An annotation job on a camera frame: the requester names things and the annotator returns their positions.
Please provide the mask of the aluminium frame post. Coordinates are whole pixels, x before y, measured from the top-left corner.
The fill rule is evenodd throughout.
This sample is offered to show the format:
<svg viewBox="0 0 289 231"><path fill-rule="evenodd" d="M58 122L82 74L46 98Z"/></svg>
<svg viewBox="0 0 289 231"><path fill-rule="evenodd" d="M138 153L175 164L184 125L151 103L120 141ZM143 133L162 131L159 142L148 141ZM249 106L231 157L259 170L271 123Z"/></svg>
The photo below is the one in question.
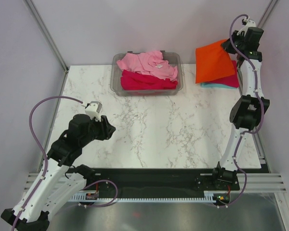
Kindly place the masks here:
<svg viewBox="0 0 289 231"><path fill-rule="evenodd" d="M277 0L271 0L269 1L269 4L265 8L262 16L260 17L260 20L256 23L256 27L250 27L248 30L253 30L253 44L255 45L255 51L245 51L244 53L238 53L237 54L237 68L242 68L243 64L250 65L252 69L258 69L258 66L261 65L261 62L263 60L263 54L261 51L259 51L260 46L260 40L263 37L264 34L264 26L268 22L269 18L273 14L274 9L276 8L279 1ZM238 16L238 19L241 20L245 17L249 17L251 20L253 20L249 15L246 13L241 14Z"/></svg>
<svg viewBox="0 0 289 231"><path fill-rule="evenodd" d="M46 39L46 42L48 43L50 49L52 50L53 54L55 55L60 66L62 67L64 72L67 73L69 70L69 67L66 64L64 58L62 57L58 47L56 46L55 41L53 40L53 38L52 38L46 24L44 23L37 7L35 6L34 2L32 0L24 0L24 3L26 4L30 13L32 14L35 22L37 23L41 33L43 34L44 38Z"/></svg>

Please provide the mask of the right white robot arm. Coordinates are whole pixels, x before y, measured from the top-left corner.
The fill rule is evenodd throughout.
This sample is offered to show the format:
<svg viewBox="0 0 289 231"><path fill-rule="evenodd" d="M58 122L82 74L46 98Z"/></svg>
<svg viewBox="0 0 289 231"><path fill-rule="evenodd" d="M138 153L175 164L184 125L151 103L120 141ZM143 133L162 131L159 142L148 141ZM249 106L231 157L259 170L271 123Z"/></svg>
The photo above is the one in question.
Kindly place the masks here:
<svg viewBox="0 0 289 231"><path fill-rule="evenodd" d="M234 31L222 44L227 53L237 55L237 70L242 74L242 93L230 113L231 135L226 150L213 169L211 184L218 190L236 189L238 162L247 136L257 133L270 106L261 87L262 53L258 51L263 30L248 26Z"/></svg>

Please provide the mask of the clear plastic bin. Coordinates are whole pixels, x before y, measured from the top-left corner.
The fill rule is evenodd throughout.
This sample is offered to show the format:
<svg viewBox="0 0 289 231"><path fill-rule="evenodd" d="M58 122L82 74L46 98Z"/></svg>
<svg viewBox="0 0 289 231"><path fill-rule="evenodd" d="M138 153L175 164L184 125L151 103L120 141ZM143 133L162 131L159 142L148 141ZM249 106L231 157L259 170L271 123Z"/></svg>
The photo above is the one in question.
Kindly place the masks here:
<svg viewBox="0 0 289 231"><path fill-rule="evenodd" d="M181 60L174 52L127 52L113 58L110 89L118 96L175 95L182 88Z"/></svg>

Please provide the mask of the folded teal t shirt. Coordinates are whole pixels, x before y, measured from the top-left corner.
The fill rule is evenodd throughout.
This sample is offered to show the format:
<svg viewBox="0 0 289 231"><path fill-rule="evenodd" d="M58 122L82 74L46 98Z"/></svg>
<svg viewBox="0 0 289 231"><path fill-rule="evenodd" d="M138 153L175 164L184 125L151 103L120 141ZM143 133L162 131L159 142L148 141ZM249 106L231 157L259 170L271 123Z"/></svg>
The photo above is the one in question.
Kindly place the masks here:
<svg viewBox="0 0 289 231"><path fill-rule="evenodd" d="M200 86L202 88L236 89L235 87L227 86L224 84L218 84L218 83L201 83Z"/></svg>

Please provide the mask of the left aluminium frame post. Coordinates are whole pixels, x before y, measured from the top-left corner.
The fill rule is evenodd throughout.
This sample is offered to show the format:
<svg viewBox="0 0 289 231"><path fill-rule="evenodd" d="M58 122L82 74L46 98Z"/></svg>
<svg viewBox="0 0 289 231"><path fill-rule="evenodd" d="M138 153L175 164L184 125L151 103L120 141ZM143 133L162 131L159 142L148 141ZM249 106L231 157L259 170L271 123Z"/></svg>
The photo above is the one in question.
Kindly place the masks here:
<svg viewBox="0 0 289 231"><path fill-rule="evenodd" d="M53 38L52 38L46 24L44 23L37 7L35 6L34 2L32 0L24 0L24 3L26 4L30 13L32 14L35 22L37 23L41 33L43 34L44 38L46 39L46 42L48 43L50 49L52 50L53 54L55 55L60 66L62 67L64 72L67 73L69 70L69 67L66 64L64 58L62 57L58 47L56 46L55 41L53 40Z"/></svg>

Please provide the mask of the orange t shirt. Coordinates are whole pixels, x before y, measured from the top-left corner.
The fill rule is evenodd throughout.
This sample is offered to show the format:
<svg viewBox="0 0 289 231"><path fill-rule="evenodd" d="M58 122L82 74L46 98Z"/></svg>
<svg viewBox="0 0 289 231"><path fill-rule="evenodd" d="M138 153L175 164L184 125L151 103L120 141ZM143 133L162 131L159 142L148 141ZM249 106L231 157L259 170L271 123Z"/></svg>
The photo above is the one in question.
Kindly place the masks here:
<svg viewBox="0 0 289 231"><path fill-rule="evenodd" d="M222 47L225 41L226 39L223 39L196 48L196 84L228 77L235 73L232 60Z"/></svg>

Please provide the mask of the magenta t shirt in bin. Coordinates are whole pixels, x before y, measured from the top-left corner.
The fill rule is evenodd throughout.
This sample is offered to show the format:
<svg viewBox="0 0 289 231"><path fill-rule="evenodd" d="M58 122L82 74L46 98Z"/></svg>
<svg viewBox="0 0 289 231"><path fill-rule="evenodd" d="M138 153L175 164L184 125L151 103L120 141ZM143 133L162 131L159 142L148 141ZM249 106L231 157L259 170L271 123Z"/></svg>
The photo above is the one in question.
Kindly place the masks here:
<svg viewBox="0 0 289 231"><path fill-rule="evenodd" d="M123 70L120 83L124 90L174 90L178 85L177 80L160 79L127 70Z"/></svg>

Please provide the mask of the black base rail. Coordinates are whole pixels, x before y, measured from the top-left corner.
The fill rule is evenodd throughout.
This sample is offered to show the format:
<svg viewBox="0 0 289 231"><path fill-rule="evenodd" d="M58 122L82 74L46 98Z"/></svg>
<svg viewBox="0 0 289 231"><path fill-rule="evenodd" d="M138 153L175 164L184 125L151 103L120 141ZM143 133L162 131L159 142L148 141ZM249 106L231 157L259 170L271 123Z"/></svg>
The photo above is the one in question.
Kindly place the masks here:
<svg viewBox="0 0 289 231"><path fill-rule="evenodd" d="M219 180L213 169L93 168L84 171L89 190L120 196L200 196L205 191L239 191L237 178Z"/></svg>

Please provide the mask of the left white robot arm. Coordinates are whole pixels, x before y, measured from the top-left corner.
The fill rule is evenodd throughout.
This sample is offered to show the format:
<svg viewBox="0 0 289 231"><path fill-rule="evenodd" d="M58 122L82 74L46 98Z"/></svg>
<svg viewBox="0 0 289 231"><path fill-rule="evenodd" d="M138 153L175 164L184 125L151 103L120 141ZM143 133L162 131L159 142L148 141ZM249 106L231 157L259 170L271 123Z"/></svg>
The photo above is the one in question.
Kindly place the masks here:
<svg viewBox="0 0 289 231"><path fill-rule="evenodd" d="M74 169L70 178L57 190L59 179L82 154L82 149L94 140L111 138L116 128L105 115L99 119L78 114L68 129L51 145L37 178L21 201L5 209L1 218L19 231L45 231L59 209L78 191L92 189L96 184L94 170L86 165Z"/></svg>

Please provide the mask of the folded magenta t shirt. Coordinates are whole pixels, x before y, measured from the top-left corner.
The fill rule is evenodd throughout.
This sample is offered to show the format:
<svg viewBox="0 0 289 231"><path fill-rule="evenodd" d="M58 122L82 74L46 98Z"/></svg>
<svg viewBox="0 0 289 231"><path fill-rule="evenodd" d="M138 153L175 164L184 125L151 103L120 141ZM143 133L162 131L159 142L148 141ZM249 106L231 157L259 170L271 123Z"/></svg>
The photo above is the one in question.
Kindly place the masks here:
<svg viewBox="0 0 289 231"><path fill-rule="evenodd" d="M231 86L231 87L235 87L238 88L239 87L239 81L238 81L238 77L237 77L237 71L236 71L236 61L232 60L232 64L233 64L233 68L235 73L231 76L227 76L227 77L223 77L220 79L216 79L213 81L209 81L207 83L218 83L218 84L224 84L227 86Z"/></svg>

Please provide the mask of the right aluminium frame post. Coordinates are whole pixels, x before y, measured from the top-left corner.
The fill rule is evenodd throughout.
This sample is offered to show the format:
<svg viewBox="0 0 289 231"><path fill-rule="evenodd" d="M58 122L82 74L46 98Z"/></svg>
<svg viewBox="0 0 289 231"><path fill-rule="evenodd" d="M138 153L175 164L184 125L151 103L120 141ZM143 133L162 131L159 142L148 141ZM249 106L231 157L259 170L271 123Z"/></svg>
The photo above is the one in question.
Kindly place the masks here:
<svg viewBox="0 0 289 231"><path fill-rule="evenodd" d="M258 69L258 66L261 65L261 62L263 60L263 54L261 51L259 51L260 46L260 40L263 37L264 34L264 26L268 22L269 18L273 14L274 9L276 8L279 1L277 0L271 0L269 1L269 4L265 8L262 16L260 17L260 20L256 23L256 27L250 27L248 30L253 30L253 44L255 45L255 51L245 51L244 53L238 53L237 54L237 68L242 68L243 64L250 65L252 69ZM253 20L249 15L246 13L241 14L238 16L238 19L241 20L245 17L249 17L251 20Z"/></svg>

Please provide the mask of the light pink t shirt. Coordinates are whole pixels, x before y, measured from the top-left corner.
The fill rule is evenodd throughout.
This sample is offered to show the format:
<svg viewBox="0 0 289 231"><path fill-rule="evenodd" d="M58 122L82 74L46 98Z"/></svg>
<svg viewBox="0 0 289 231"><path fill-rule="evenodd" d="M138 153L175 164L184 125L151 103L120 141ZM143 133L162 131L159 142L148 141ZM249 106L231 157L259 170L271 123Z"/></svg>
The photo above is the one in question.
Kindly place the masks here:
<svg viewBox="0 0 289 231"><path fill-rule="evenodd" d="M121 71L151 75L160 79L176 80L178 68L171 66L169 61L164 60L161 51L143 52L140 54L126 53L126 55L117 61Z"/></svg>

